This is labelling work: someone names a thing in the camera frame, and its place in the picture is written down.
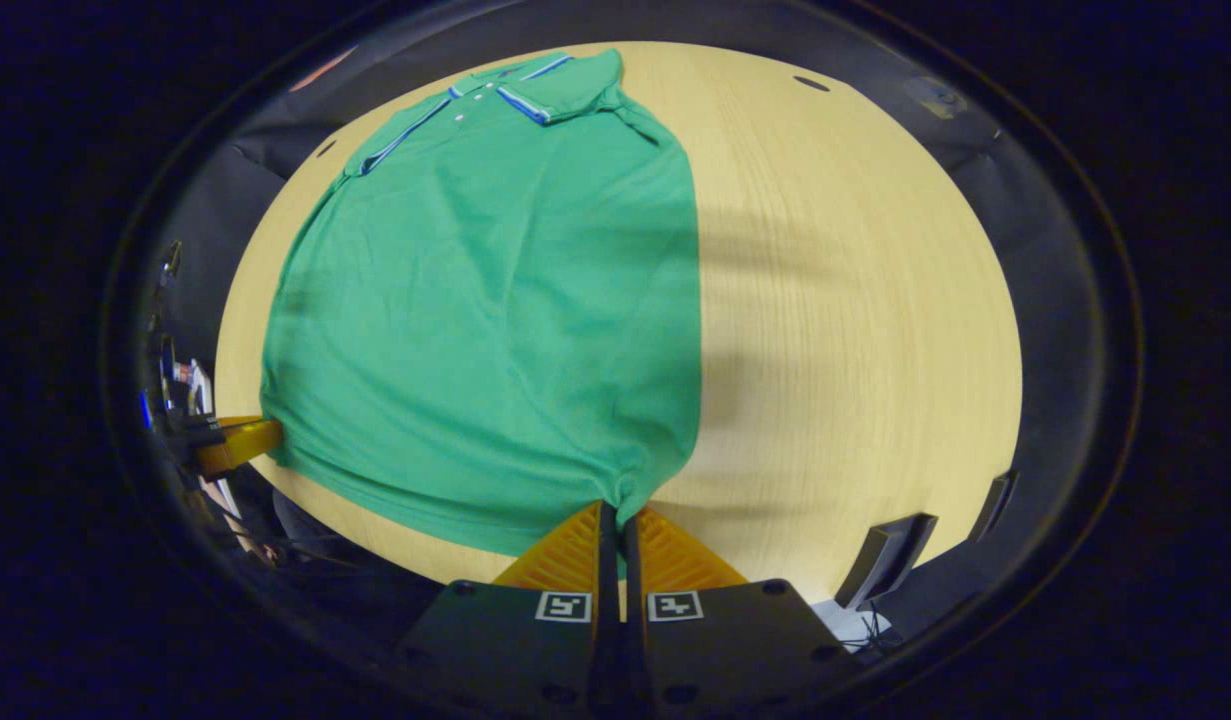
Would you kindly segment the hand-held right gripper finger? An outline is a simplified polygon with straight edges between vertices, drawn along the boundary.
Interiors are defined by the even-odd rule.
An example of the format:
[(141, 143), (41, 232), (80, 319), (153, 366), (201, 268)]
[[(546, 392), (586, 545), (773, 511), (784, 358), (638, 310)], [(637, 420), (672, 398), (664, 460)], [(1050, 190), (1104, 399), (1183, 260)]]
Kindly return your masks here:
[(860, 663), (785, 578), (739, 570), (655, 510), (627, 524), (627, 666), (652, 718), (794, 718)]
[(451, 582), (398, 656), (455, 718), (598, 718), (624, 695), (616, 511), (588, 505), (491, 582)]

